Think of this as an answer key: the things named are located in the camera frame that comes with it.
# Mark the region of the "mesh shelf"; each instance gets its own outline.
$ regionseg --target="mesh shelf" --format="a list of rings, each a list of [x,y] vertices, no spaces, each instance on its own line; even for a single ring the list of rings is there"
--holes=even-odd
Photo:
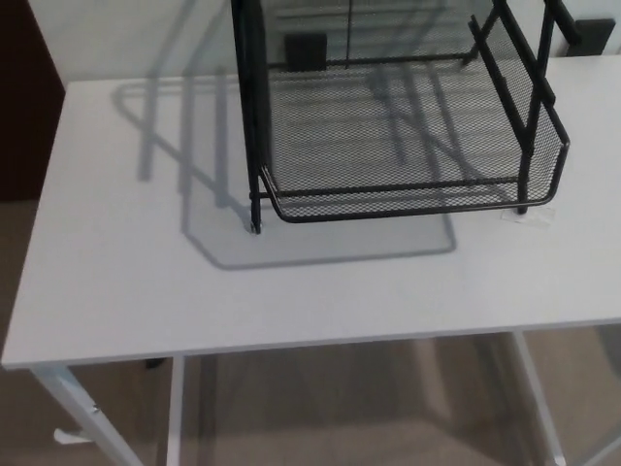
[[[246,1],[261,17],[257,0]],[[325,31],[325,71],[287,71],[278,35],[249,25],[248,163],[278,214],[304,222],[549,201],[569,139],[508,6],[498,4],[500,13],[470,24],[463,9],[429,2],[414,15],[399,10],[403,2],[380,2],[378,12],[370,0],[353,11],[337,1],[272,13],[280,32]]]

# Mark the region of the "wire mesh basket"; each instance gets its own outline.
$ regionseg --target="wire mesh basket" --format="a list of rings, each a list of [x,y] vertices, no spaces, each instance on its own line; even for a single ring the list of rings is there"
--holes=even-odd
[[[570,142],[545,69],[571,17],[546,3],[535,57],[506,0],[450,1],[233,0],[254,231],[264,198],[309,222],[553,197]]]

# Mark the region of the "white desk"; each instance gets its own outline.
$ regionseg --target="white desk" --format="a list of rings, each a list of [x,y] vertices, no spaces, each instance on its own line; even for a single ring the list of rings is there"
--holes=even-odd
[[[621,320],[621,57],[548,76],[572,138],[551,226],[266,206],[258,237],[233,79],[71,83],[3,365],[139,464],[65,366]]]

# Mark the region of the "beige carpet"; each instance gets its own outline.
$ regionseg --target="beige carpet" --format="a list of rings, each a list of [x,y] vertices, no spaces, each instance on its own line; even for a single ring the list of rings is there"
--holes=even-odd
[[[0,205],[0,345],[35,210]],[[607,327],[529,336],[569,459],[621,422],[616,335]],[[76,373],[145,464],[163,464],[170,363]],[[504,336],[193,358],[183,464],[546,464],[519,380]],[[0,371],[0,466],[108,464],[93,445],[57,445],[57,427],[75,429],[29,374]],[[603,466],[619,464],[621,451]]]

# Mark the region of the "white wall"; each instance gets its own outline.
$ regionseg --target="white wall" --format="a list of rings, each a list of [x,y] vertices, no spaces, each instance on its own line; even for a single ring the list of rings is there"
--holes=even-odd
[[[30,4],[65,83],[235,70],[230,0],[30,0]],[[510,4],[535,44],[543,0],[510,0]],[[566,5],[575,18],[621,19],[620,0],[566,0]],[[557,31],[554,50],[560,51],[562,44]],[[620,46],[618,26],[607,51],[617,52]]]

